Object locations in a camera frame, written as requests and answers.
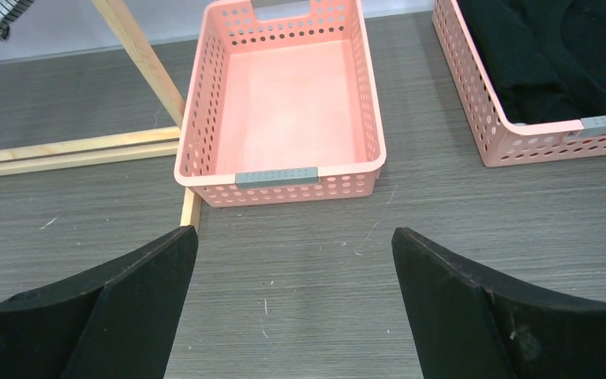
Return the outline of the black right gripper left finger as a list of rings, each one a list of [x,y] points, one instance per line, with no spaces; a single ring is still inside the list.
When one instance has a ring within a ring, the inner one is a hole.
[[[161,378],[198,250],[185,226],[0,302],[0,378]]]

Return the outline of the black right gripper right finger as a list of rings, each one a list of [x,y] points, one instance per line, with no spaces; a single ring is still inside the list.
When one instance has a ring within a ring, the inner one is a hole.
[[[606,302],[538,287],[409,228],[392,254],[426,378],[606,378]]]

